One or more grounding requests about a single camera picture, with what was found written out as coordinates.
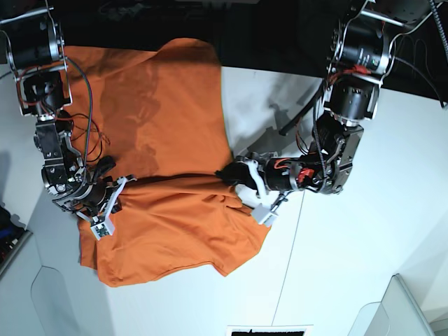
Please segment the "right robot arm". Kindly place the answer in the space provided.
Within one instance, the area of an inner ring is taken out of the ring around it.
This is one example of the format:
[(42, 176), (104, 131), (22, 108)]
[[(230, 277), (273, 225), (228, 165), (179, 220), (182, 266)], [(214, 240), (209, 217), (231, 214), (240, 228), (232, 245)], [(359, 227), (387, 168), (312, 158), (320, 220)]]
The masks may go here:
[(73, 99), (68, 70), (73, 66), (87, 76), (64, 53), (62, 30), (44, 1), (16, 1), (1, 15), (6, 61), (14, 76), (20, 112), (36, 117), (34, 142), (43, 154), (41, 170), (46, 190), (63, 211), (76, 214), (91, 226), (104, 225), (121, 210), (119, 194), (133, 176), (113, 179), (108, 172), (116, 162), (111, 156), (89, 160), (88, 150), (72, 146), (74, 117), (66, 107)]

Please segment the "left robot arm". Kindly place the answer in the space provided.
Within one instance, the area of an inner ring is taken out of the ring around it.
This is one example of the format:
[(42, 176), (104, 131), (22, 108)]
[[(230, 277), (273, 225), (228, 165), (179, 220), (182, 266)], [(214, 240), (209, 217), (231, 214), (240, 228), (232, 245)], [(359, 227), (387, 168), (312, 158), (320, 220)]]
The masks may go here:
[(291, 193), (340, 193), (353, 168), (363, 135), (361, 123), (373, 119), (385, 78), (399, 62), (397, 40), (433, 18), (445, 31), (440, 1), (352, 1), (337, 21), (326, 74), (305, 107), (279, 133), (297, 133), (308, 113), (312, 140), (299, 157), (275, 152), (237, 156), (216, 172), (229, 186), (256, 190), (264, 207), (275, 210)]

